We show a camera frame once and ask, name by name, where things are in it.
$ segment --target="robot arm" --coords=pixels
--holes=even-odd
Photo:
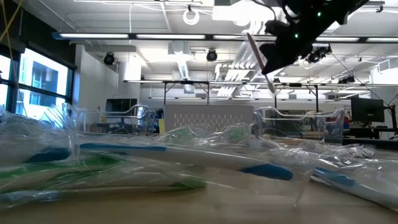
[[[262,44],[259,50],[267,58],[262,74],[284,68],[312,52],[312,43],[337,21],[346,24],[347,17],[369,0],[276,0],[288,23],[273,20],[266,32],[277,37],[273,44]]]

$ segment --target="computer monitor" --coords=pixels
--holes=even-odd
[[[382,100],[351,98],[353,121],[384,122],[384,105]]]
[[[125,112],[137,104],[137,99],[107,99],[105,110],[108,112]]]

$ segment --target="window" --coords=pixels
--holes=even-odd
[[[0,76],[8,80],[10,76],[11,59],[0,55]],[[0,107],[7,108],[8,86],[0,84]]]
[[[0,85],[0,108],[7,107],[8,86]]]
[[[5,55],[0,55],[0,106],[40,119],[49,106],[71,102],[73,72],[68,67],[30,49],[13,54],[19,61],[6,57],[5,50],[0,53]],[[19,73],[13,71],[18,67]]]
[[[0,75],[2,79],[8,80],[10,77],[11,59],[0,55]]]
[[[21,90],[21,96],[24,101],[25,109],[22,106],[22,100],[18,97],[16,113],[25,115],[34,119],[40,119],[49,106],[61,106],[65,99],[55,96],[48,96],[36,93],[30,90]]]
[[[66,95],[67,82],[68,68],[66,66],[29,49],[21,55],[19,83]]]

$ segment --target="wooden table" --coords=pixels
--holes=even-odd
[[[215,185],[205,190],[104,194],[31,203],[1,223],[397,223],[398,212],[311,182],[296,207]]]

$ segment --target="fluorescent light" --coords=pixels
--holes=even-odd
[[[271,36],[271,35],[254,35],[254,40],[269,40],[269,41],[275,41],[276,37]]]
[[[243,82],[209,82],[209,84],[242,85]]]
[[[243,35],[214,35],[215,40],[244,39]]]
[[[137,34],[137,39],[191,39],[204,40],[205,35],[196,34]]]
[[[163,81],[157,80],[125,80],[128,83],[163,83]]]
[[[371,37],[366,40],[367,42],[398,42],[398,38],[388,37]]]
[[[207,98],[200,97],[178,97],[179,100],[205,100]]]
[[[254,35],[254,40],[268,40],[275,41],[276,37],[271,35]],[[213,39],[215,40],[246,40],[246,36],[244,35],[214,35]]]
[[[266,85],[267,83],[247,83],[248,85]]]
[[[68,39],[128,39],[128,34],[60,34]]]
[[[320,42],[357,42],[359,37],[318,37]]]

